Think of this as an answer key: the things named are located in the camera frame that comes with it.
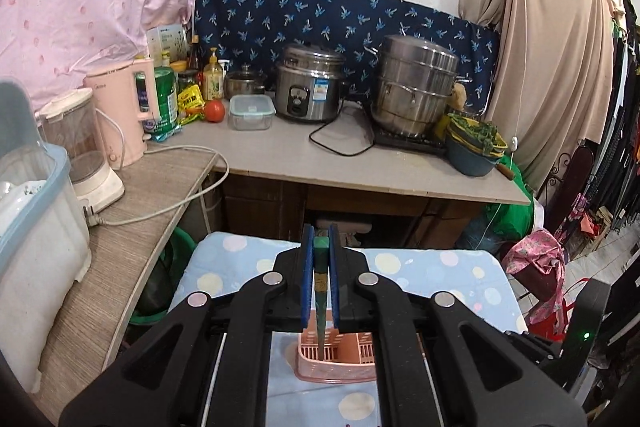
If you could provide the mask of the clear plastic food container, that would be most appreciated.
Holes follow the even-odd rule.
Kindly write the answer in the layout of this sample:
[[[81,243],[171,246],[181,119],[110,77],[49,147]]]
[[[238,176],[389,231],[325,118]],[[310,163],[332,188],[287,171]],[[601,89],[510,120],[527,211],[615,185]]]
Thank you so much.
[[[276,109],[265,94],[238,94],[229,102],[229,126],[238,131],[262,131],[271,127]]]

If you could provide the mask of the beige hanging curtain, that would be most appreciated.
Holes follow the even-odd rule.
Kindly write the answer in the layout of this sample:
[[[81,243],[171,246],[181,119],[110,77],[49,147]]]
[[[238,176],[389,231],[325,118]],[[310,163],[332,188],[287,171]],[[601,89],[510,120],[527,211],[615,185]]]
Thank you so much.
[[[460,0],[460,15],[500,32],[487,117],[518,139],[514,159],[540,187],[556,158],[602,138],[613,82],[606,0]]]

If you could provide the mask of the yellow snack packet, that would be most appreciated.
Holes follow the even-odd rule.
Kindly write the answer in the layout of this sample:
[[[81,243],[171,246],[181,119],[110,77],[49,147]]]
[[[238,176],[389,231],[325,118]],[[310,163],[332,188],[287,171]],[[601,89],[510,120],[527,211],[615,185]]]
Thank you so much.
[[[185,126],[197,120],[203,120],[205,101],[202,97],[200,87],[196,83],[190,84],[177,96],[178,102],[178,124]]]

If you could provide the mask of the black induction cooktop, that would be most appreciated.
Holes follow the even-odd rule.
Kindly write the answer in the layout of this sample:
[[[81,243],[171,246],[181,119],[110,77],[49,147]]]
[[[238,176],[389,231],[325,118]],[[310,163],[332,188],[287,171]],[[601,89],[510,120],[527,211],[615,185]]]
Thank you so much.
[[[367,107],[367,115],[372,130],[373,144],[375,146],[437,157],[446,156],[447,150],[444,142],[431,138],[429,135],[420,135],[411,138],[411,136],[389,132],[382,127],[382,124],[375,120],[371,106]]]

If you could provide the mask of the pink floral bag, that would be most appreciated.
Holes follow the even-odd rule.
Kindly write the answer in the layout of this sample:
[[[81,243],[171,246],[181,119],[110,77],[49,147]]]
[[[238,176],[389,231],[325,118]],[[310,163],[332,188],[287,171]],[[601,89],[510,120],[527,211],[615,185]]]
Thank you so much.
[[[546,229],[536,229],[513,244],[500,263],[536,299],[527,312],[528,326],[539,324],[557,314],[563,301],[565,251]]]

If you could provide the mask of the red tomato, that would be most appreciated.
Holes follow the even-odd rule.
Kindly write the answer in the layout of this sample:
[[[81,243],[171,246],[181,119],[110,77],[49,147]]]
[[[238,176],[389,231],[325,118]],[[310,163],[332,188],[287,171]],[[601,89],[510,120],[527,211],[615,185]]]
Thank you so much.
[[[221,100],[213,100],[205,103],[203,108],[203,115],[207,122],[211,122],[212,124],[218,124],[218,122],[223,122],[224,117],[226,117],[226,109],[224,108],[224,103]]]

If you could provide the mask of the green tin can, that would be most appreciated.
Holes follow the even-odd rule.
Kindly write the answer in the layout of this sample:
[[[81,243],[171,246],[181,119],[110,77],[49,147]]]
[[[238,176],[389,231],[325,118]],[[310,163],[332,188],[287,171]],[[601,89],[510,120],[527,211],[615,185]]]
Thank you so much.
[[[178,129],[177,86],[174,71],[168,66],[154,68],[154,81],[160,119],[154,124],[152,139],[162,142]]]

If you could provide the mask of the navy floral backsplash cloth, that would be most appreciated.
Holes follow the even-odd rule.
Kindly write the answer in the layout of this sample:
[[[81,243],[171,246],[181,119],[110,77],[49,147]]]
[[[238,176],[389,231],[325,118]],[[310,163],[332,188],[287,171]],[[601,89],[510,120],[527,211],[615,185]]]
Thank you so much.
[[[274,71],[288,43],[342,54],[352,100],[371,93],[370,51],[385,36],[428,40],[457,55],[471,114],[486,110],[499,49],[497,31],[404,0],[195,0],[194,31],[202,52],[264,74]]]

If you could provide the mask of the pink perforated utensil holder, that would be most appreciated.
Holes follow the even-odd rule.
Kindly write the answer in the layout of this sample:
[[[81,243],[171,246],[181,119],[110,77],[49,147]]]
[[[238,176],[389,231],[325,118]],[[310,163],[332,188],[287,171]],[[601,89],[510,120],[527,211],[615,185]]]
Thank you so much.
[[[320,343],[316,312],[295,345],[294,374],[314,384],[361,384],[376,380],[375,353],[371,333],[342,334],[326,312],[324,340]]]

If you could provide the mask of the blue planet-print tablecloth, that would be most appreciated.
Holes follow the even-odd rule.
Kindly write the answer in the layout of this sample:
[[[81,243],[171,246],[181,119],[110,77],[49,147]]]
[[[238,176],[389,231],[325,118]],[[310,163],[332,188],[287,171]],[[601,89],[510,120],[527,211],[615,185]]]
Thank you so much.
[[[291,242],[214,232],[195,248],[171,304],[193,291],[212,297],[238,291],[273,269]],[[506,273],[487,251],[422,251],[367,248],[370,269],[404,291],[430,297],[449,291],[499,331],[522,333],[527,326]],[[376,384],[328,385],[301,381],[294,374],[295,334],[272,336],[268,381],[268,426],[377,426]]]

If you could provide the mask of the white carton box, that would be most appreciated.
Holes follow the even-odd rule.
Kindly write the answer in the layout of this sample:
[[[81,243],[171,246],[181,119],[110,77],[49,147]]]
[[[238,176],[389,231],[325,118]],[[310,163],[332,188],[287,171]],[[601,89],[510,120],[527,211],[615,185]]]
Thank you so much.
[[[186,30],[181,24],[162,25],[149,29],[146,42],[155,67],[162,64],[162,53],[169,52],[169,62],[183,61],[189,51]]]

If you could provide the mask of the white blender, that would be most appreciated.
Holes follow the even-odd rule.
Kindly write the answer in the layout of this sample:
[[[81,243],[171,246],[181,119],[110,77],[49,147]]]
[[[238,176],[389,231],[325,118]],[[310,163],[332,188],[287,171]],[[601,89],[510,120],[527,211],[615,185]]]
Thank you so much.
[[[124,184],[106,158],[90,88],[52,98],[36,119],[44,141],[65,148],[70,181],[82,207],[98,213],[124,195]]]

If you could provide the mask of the blue bowl of greens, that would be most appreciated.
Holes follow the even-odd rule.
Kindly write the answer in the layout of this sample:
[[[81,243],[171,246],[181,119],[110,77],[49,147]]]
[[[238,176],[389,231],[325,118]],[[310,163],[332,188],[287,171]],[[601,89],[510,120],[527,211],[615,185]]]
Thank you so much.
[[[508,144],[492,122],[449,113],[439,119],[435,136],[444,142],[450,164],[465,176],[480,178],[506,155]]]

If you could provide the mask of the stainless steel steamer pot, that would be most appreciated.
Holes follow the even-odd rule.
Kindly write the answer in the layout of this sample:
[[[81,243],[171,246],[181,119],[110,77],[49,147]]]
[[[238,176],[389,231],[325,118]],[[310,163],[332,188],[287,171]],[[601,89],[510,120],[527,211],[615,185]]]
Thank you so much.
[[[460,58],[439,44],[401,35],[387,35],[366,51],[376,58],[373,119],[396,135],[424,135],[445,113]]]

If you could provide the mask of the green chopstick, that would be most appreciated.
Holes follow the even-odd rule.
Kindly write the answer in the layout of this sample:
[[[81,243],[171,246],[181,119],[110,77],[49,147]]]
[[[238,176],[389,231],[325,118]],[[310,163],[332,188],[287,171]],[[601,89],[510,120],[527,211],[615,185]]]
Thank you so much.
[[[316,306],[316,335],[318,359],[326,358],[326,308],[329,294],[329,250],[328,236],[314,238],[314,305]]]

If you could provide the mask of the yellow oil bottle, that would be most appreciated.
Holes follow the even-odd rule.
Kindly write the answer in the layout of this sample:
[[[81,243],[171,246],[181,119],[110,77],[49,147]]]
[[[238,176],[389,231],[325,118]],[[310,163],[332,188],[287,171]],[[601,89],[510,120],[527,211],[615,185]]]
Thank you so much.
[[[203,68],[203,98],[206,102],[224,97],[224,69],[218,61],[217,49],[210,49],[208,63]]]

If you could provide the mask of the pink electric kettle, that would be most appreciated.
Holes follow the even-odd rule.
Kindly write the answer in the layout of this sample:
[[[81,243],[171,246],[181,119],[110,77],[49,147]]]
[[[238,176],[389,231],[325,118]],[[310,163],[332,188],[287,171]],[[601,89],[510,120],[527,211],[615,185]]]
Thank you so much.
[[[84,86],[93,92],[110,166],[120,170],[141,159],[150,139],[143,124],[160,119],[152,58],[90,70]]]

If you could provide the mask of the small steel lidded pot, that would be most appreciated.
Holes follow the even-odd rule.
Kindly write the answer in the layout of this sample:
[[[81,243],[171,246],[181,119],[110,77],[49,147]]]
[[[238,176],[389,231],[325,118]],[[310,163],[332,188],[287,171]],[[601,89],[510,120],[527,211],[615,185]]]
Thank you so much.
[[[240,69],[227,72],[224,77],[224,94],[228,100],[235,95],[264,94],[266,76],[250,65],[243,65]]]

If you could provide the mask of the green plastic bag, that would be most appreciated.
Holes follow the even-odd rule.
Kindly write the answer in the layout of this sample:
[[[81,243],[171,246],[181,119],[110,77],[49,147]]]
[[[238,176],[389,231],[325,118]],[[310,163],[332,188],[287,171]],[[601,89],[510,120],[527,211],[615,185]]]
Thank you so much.
[[[528,198],[527,205],[486,205],[483,215],[488,221],[489,231],[499,239],[518,242],[532,231],[534,222],[534,195],[523,180],[520,168],[509,156],[503,156],[499,165],[508,167],[514,173],[513,182]]]

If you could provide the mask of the silver rice cooker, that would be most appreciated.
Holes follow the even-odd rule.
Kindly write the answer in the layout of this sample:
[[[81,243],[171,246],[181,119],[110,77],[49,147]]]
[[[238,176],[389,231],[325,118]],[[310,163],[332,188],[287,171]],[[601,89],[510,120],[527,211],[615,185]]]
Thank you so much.
[[[344,81],[343,54],[289,43],[277,64],[274,107],[288,119],[322,122],[334,119]]]

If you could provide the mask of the blue white dish rack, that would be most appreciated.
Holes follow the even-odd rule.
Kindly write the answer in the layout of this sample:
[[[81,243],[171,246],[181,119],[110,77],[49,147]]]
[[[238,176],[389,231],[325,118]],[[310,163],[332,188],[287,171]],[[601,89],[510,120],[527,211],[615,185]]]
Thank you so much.
[[[91,263],[89,231],[65,148],[44,142],[23,87],[1,81],[1,353],[39,391],[55,317]]]

